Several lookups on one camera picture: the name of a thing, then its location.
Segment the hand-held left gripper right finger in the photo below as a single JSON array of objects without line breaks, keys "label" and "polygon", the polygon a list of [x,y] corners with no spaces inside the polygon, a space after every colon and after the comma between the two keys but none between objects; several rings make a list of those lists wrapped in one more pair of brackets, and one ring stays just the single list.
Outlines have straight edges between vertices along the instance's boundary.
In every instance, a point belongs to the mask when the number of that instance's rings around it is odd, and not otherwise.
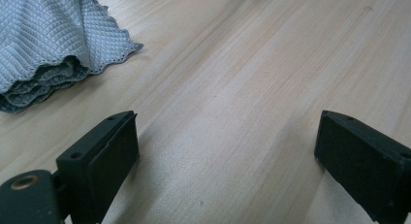
[{"label": "hand-held left gripper right finger", "polygon": [[411,213],[411,149],[346,114],[321,113],[316,160],[379,224]]}]

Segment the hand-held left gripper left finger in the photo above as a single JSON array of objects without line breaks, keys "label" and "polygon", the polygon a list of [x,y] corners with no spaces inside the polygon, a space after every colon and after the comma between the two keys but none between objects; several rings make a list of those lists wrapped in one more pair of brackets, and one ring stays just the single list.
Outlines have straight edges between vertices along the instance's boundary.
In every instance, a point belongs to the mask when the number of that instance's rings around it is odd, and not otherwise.
[{"label": "hand-held left gripper left finger", "polygon": [[74,224],[102,222],[140,158],[136,116],[127,111],[105,118],[56,159],[66,188],[65,213]]}]

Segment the grey textured cleaning cloth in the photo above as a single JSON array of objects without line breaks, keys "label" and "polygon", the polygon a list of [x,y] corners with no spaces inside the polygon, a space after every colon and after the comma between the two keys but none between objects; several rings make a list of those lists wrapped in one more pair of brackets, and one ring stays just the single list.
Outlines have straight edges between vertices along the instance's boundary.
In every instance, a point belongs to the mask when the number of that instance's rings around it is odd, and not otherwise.
[{"label": "grey textured cleaning cloth", "polygon": [[22,112],[140,49],[97,0],[0,0],[0,112]]}]

